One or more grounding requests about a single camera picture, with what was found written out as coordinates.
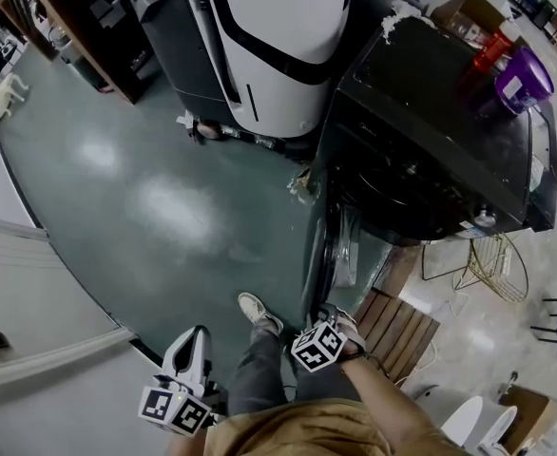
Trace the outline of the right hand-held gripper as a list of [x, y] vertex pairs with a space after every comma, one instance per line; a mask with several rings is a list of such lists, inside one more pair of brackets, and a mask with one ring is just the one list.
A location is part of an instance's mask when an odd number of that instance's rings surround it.
[[308, 372], [324, 369], [340, 356], [348, 340], [337, 327], [340, 313], [341, 310], [333, 304], [320, 304], [317, 320], [293, 342], [291, 354]]

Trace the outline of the round washer door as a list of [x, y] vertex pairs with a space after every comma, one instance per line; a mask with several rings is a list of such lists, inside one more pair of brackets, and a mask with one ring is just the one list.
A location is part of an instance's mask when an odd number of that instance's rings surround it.
[[329, 192], [316, 198], [307, 229], [301, 316], [316, 315], [325, 302], [355, 314], [393, 248], [369, 230], [354, 206]]

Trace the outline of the black washing machine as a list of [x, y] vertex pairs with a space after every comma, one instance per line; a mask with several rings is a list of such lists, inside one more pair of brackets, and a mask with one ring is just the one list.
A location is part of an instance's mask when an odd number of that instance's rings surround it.
[[524, 229], [530, 123], [474, 109], [494, 77], [467, 80], [471, 58], [462, 41], [412, 17], [377, 32], [336, 87], [311, 184], [401, 246]]

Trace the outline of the person's right forearm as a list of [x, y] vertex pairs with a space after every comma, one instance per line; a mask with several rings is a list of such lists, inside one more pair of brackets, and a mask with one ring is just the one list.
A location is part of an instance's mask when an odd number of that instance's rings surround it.
[[367, 359], [347, 360], [340, 363], [340, 367], [378, 429], [392, 441], [392, 445], [436, 430], [427, 413]]

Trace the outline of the cardboard box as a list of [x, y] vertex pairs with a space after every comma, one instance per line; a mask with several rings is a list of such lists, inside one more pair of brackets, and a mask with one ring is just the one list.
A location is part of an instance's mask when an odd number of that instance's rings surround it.
[[504, 21], [509, 20], [518, 31], [514, 47], [529, 46], [514, 18], [506, 16], [488, 0], [449, 0], [432, 11], [431, 19], [477, 50], [489, 42]]

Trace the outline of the person's right hand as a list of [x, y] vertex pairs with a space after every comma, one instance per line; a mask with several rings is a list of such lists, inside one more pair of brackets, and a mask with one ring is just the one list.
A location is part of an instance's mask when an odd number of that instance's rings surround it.
[[356, 359], [367, 352], [365, 340], [360, 336], [355, 321], [349, 315], [340, 315], [336, 320], [336, 328], [339, 333], [346, 336], [337, 359], [338, 363]]

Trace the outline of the person's grey trousers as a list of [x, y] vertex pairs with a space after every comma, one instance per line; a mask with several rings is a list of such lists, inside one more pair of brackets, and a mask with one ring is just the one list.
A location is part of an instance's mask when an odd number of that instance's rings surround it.
[[253, 324], [251, 342], [228, 388], [227, 416], [285, 411], [287, 401], [280, 372], [279, 327], [263, 316]]

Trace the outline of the person's left white sneaker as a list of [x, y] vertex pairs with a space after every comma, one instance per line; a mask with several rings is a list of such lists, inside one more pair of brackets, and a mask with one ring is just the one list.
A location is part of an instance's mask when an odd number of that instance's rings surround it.
[[242, 292], [238, 296], [241, 312], [256, 329], [267, 329], [279, 336], [283, 331], [282, 321], [270, 313], [263, 302], [254, 294]]

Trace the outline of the wooden slatted floor mat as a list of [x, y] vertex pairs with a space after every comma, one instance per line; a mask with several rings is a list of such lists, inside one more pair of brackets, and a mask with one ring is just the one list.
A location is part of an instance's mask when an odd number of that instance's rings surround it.
[[431, 316], [377, 289], [368, 292], [355, 321], [368, 352], [398, 386], [413, 375], [440, 327]]

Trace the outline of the white toilet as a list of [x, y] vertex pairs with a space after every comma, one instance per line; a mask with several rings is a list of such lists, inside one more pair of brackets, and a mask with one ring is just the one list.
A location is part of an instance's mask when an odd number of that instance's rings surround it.
[[472, 396], [463, 402], [442, 424], [441, 429], [457, 446], [462, 447], [476, 426], [483, 409], [483, 398]]
[[517, 415], [516, 406], [499, 406], [491, 416], [486, 416], [489, 421], [488, 428], [484, 429], [483, 437], [477, 444], [477, 449], [484, 456], [510, 456], [508, 451], [501, 445], [500, 440], [508, 431]]

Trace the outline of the grey white floor scrubbing robot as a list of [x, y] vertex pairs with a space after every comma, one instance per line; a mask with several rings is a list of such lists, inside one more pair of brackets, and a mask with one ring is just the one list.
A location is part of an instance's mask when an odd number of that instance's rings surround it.
[[351, 0], [128, 0], [196, 141], [316, 147]]

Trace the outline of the white carved stool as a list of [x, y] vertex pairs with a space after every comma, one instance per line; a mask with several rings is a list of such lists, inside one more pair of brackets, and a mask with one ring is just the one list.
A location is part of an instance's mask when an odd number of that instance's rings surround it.
[[14, 101], [23, 103], [25, 93], [29, 91], [29, 86], [15, 73], [8, 74], [0, 83], [0, 119], [7, 114], [11, 115], [10, 105]]

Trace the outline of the white foam clump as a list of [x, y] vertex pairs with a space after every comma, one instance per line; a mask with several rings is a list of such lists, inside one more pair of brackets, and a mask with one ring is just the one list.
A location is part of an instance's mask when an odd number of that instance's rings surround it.
[[391, 34], [395, 31], [396, 27], [407, 20], [415, 20], [424, 23], [425, 25], [429, 26], [432, 29], [437, 29], [436, 24], [427, 17], [418, 16], [418, 15], [410, 15], [410, 14], [396, 14], [385, 17], [381, 22], [381, 29], [382, 29], [382, 37], [386, 45], [390, 45], [391, 42]]

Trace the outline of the red bottle white cap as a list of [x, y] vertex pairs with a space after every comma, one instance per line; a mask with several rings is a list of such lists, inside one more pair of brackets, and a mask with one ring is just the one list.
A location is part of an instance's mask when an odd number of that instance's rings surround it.
[[503, 21], [466, 67], [458, 84], [458, 89], [463, 96], [472, 94], [478, 87], [479, 81], [490, 72], [496, 62], [504, 54], [509, 53], [520, 34], [520, 29], [512, 19]]

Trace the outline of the purple plastic bucket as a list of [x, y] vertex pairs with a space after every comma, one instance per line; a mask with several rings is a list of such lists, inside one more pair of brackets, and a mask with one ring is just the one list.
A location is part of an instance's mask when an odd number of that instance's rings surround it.
[[515, 115], [554, 93], [546, 67], [529, 47], [515, 51], [506, 68], [495, 78], [494, 88], [502, 104]]

